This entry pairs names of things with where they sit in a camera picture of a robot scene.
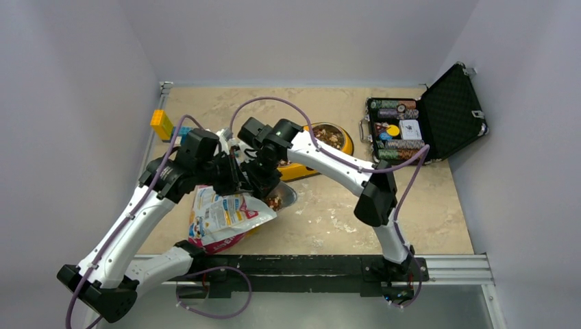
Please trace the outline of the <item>white yellow pet food bag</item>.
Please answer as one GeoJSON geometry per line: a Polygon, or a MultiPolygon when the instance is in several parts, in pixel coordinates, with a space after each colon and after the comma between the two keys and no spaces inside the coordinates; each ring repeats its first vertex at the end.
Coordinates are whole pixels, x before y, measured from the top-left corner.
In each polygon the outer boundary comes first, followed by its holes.
{"type": "Polygon", "coordinates": [[[188,242],[207,254],[223,252],[274,220],[279,212],[248,193],[220,196],[211,186],[195,189],[188,242]]]}

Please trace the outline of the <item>metal food scoop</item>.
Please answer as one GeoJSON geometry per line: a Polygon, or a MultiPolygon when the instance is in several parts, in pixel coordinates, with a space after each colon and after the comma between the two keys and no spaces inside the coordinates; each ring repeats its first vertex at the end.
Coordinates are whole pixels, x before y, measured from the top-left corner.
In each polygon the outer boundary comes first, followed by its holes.
{"type": "Polygon", "coordinates": [[[297,201],[296,191],[285,182],[280,182],[263,201],[269,208],[279,212],[297,201]]]}

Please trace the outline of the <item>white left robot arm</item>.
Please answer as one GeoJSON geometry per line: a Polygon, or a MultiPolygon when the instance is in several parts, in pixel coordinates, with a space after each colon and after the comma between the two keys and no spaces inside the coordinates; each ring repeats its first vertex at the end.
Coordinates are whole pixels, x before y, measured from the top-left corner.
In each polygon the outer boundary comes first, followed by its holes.
{"type": "Polygon", "coordinates": [[[63,265],[58,271],[57,279],[73,294],[68,316],[81,301],[97,314],[91,328],[101,320],[112,324],[158,284],[227,270],[188,241],[143,263],[133,259],[159,222],[196,187],[208,185],[222,193],[236,190],[242,174],[228,148],[231,140],[228,128],[217,133],[195,128],[180,145],[170,145],[145,167],[124,212],[97,246],[78,264],[63,265]]]}

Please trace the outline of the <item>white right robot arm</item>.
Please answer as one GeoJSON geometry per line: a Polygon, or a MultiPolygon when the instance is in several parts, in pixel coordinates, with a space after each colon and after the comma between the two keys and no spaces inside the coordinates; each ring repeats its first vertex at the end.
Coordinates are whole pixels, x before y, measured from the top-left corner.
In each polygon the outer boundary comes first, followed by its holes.
{"type": "Polygon", "coordinates": [[[329,145],[312,140],[312,132],[287,119],[273,127],[251,117],[238,139],[256,151],[245,171],[257,191],[267,191],[267,179],[277,178],[280,161],[311,168],[334,180],[358,198],[354,215],[371,226],[380,242],[386,273],[403,278],[412,268],[409,247],[395,224],[395,178],[389,163],[359,160],[329,145]]]}

